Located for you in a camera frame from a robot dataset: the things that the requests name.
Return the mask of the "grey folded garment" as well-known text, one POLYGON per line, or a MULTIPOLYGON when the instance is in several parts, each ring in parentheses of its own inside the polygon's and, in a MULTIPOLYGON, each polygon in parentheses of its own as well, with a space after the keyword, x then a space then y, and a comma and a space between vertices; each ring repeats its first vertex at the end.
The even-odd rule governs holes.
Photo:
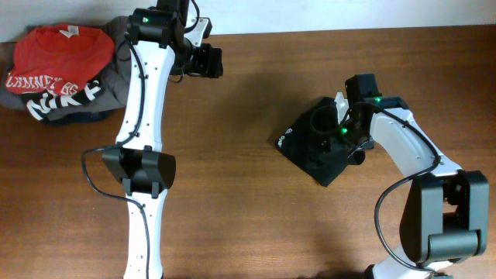
MULTIPOLYGON (((111 37, 118 48, 111 62, 96 77, 102 94, 88 105, 53 109, 43 117, 45 121, 56 122, 69 115, 77 114, 96 116, 126 105, 131 71, 130 62, 124 57, 129 53, 129 48, 124 45, 127 18, 125 16, 115 17, 99 28, 111 37)), ((7 73, 13 68, 15 46, 14 42, 1 44, 1 106, 26 111, 27 108, 22 99, 5 88, 7 73)))

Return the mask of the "red folded shirt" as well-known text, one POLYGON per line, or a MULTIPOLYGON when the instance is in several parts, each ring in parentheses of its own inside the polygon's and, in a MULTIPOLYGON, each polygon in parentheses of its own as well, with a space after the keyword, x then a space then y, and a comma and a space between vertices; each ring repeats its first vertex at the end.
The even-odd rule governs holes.
POLYGON ((101 29, 38 27, 15 45, 5 87, 17 95, 42 91, 75 95, 109 64, 114 51, 113 40, 101 29))

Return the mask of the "black white lettered shirt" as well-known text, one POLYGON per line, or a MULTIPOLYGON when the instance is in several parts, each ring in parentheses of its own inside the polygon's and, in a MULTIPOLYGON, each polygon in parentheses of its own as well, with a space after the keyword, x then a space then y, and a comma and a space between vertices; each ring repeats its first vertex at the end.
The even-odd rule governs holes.
POLYGON ((21 94, 20 98, 24 103, 27 112, 38 120, 48 119, 50 112, 59 109, 86 106, 101 96, 104 89, 97 80, 88 82, 84 89, 74 95, 54 95, 48 91, 38 93, 21 94))

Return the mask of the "black t-shirt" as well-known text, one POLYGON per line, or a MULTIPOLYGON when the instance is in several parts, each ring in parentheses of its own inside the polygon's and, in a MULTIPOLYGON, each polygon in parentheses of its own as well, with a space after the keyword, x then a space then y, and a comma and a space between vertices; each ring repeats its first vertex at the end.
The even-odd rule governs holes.
POLYGON ((346 141, 348 132, 336 132, 337 108, 334 98, 324 97, 300 114, 275 141, 275 148, 294 165, 328 187, 349 165, 360 165, 365 151, 374 142, 365 138, 358 143, 346 141))

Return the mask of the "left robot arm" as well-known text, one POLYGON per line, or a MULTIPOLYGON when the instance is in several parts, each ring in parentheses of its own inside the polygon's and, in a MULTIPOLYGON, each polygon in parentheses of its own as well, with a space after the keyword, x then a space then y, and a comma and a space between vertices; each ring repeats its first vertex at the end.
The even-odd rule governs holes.
POLYGON ((205 42, 207 17, 188 15, 194 1, 158 1, 128 18, 130 81, 124 119, 115 144, 102 160, 122 185, 128 207, 129 244, 125 278, 162 278, 161 221, 176 172, 174 156, 162 151, 161 123, 167 83, 186 76, 220 78, 222 50, 205 42))

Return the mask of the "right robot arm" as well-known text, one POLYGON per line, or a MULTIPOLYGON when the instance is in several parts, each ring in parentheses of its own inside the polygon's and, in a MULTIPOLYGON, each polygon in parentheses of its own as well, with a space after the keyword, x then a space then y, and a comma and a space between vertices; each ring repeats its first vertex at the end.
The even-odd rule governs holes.
POLYGON ((406 102, 382 95, 373 74, 356 74, 337 93, 328 135, 351 151, 381 145, 403 178, 386 188, 374 207, 374 225, 388 256, 371 264, 365 278, 445 278, 444 269, 487 249, 490 184, 478 170, 449 159, 415 121, 406 102), (408 197, 392 249, 381 231, 380 210, 402 185, 408 197))

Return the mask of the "dark blue folded garment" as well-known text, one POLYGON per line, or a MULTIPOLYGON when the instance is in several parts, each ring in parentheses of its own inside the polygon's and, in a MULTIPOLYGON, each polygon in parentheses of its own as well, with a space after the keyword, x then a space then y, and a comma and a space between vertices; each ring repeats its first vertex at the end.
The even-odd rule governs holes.
POLYGON ((93 123, 100 122, 107 119, 114 111, 102 111, 102 112, 77 112, 73 114, 66 115, 60 119, 42 120, 42 124, 48 126, 66 126, 70 124, 85 124, 85 123, 93 123))

